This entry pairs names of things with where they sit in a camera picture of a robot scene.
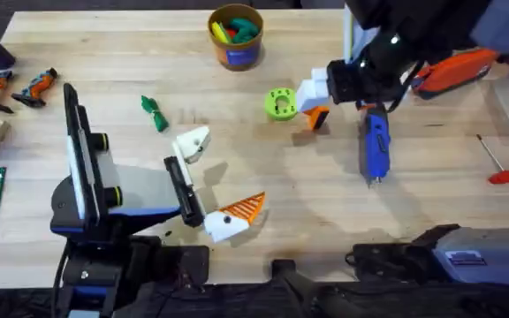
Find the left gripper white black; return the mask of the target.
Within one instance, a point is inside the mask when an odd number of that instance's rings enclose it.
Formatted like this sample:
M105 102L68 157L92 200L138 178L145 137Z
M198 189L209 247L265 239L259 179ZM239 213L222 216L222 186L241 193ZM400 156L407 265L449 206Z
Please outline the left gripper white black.
M206 125L180 134L171 143L172 154L163 159L163 170L115 164L109 151L99 154L97 162L103 184L106 187L119 186L123 196L122 205L112 208L110 213L139 221L146 217L162 221L181 216L190 227L203 223L204 230L214 243L248 230L262 211L265 192L205 215L194 191L189 166L201 158L210 140L210 129Z

